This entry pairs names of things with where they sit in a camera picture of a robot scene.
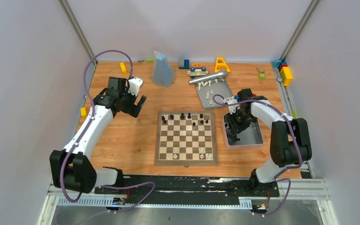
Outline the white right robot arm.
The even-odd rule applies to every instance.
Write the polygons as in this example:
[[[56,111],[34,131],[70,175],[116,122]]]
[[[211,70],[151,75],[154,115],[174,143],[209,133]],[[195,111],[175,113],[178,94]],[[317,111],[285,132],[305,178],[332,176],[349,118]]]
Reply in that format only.
[[[312,157],[307,121],[294,118],[274,107],[264,96],[242,89],[235,97],[222,98],[229,108],[224,116],[224,131],[229,144],[257,144],[258,121],[270,129],[270,157],[251,172],[250,192],[262,195],[267,183],[274,182],[288,169],[299,168]]]

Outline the wooden chess board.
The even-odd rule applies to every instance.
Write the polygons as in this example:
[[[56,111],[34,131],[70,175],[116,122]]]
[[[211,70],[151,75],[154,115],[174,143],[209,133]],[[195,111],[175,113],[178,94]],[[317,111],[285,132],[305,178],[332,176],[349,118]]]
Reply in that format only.
[[[218,165],[214,112],[159,111],[155,165]]]

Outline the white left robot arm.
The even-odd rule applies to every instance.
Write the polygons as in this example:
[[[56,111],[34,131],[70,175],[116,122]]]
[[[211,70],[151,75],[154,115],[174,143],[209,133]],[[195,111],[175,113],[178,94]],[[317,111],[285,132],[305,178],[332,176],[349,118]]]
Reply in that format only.
[[[95,98],[90,112],[75,136],[63,150],[54,150],[50,155],[53,184],[60,188],[80,193],[90,193],[93,188],[107,186],[114,194],[125,187],[123,172],[113,167],[95,169],[90,158],[102,132],[119,112],[136,118],[146,96],[136,104],[143,79],[110,77],[108,86]]]

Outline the grey tray white pieces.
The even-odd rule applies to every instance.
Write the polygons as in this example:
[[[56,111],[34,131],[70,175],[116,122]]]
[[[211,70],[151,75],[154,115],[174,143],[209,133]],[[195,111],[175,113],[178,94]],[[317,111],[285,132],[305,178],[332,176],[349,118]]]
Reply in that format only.
[[[199,82],[194,86],[204,110],[212,110],[221,107],[221,105],[218,105],[213,101],[213,96],[216,94],[219,94],[224,98],[233,96],[232,91],[224,78]]]

